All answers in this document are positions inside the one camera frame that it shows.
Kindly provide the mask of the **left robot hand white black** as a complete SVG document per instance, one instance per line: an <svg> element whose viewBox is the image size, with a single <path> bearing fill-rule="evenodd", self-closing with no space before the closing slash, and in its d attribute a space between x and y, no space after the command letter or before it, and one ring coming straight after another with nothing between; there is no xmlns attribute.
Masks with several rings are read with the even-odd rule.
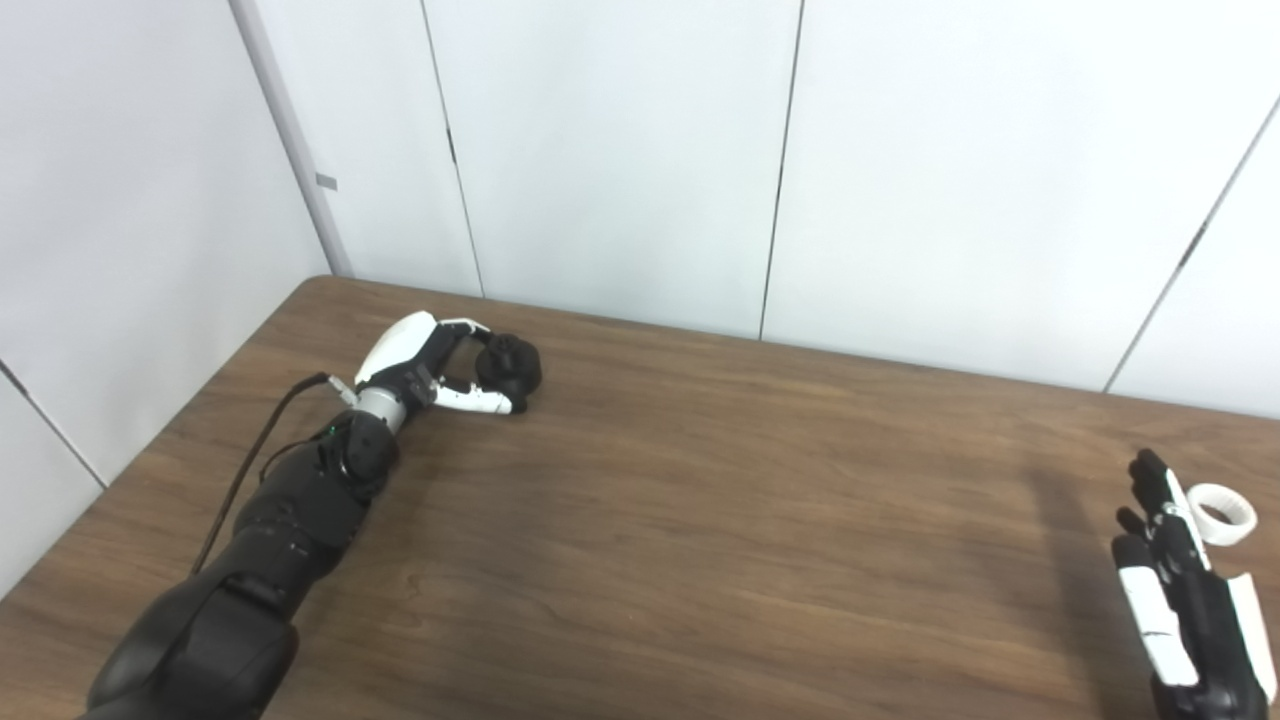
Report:
<svg viewBox="0 0 1280 720"><path fill-rule="evenodd" d="M474 341L475 378L445 374L454 351ZM353 409L398 428L426 407L516 415L543 380L538 348L511 333L497 333L470 318L438 320L410 314L387 329L355 377Z"/></svg>

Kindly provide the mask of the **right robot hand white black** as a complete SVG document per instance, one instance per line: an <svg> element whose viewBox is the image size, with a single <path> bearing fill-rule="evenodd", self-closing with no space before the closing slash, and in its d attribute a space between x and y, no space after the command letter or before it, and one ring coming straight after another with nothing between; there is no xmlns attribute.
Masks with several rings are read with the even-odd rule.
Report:
<svg viewBox="0 0 1280 720"><path fill-rule="evenodd" d="M1254 579L1220 575L1208 555L1243 542L1260 515L1226 486L1184 487L1152 448L1128 471L1139 507L1117 510L1111 556L1158 717L1267 719L1277 669Z"/></svg>

